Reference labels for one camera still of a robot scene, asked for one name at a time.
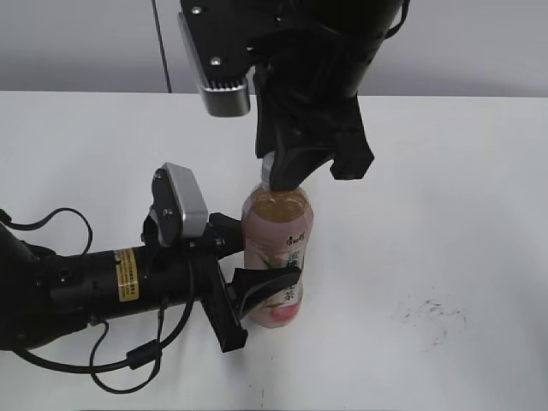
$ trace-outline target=cable connector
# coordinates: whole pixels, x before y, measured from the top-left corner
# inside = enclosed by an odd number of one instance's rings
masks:
[[[146,344],[132,349],[126,354],[128,366],[132,370],[136,370],[149,362],[153,362],[162,357],[162,348],[157,340],[152,340]]]

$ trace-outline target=bottle cap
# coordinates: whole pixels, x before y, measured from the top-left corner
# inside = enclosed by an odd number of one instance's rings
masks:
[[[272,166],[274,165],[274,157],[276,152],[269,152],[263,157],[263,166],[260,171],[260,179],[264,184],[268,184],[271,179]]]

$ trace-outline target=yellow warning label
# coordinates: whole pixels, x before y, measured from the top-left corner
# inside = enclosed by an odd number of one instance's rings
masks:
[[[116,250],[116,275],[118,276],[118,297],[120,302],[139,299],[139,277],[137,275],[137,263],[132,248]]]

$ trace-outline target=plastic bottle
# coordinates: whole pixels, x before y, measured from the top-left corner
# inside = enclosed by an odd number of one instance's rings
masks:
[[[268,181],[274,152],[263,159],[262,183],[249,195],[242,210],[245,239],[244,265],[267,270],[296,265],[303,268],[314,214],[304,190],[273,193]],[[301,308],[302,280],[273,295],[249,313],[257,324],[281,327],[295,318]]]

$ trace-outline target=stain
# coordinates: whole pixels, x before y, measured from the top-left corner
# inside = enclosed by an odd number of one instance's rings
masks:
[[[468,329],[468,318],[463,309],[448,309],[434,299],[425,300],[415,309],[402,310],[398,307],[400,322],[411,324],[421,335],[428,337],[425,352],[443,347],[450,334]]]

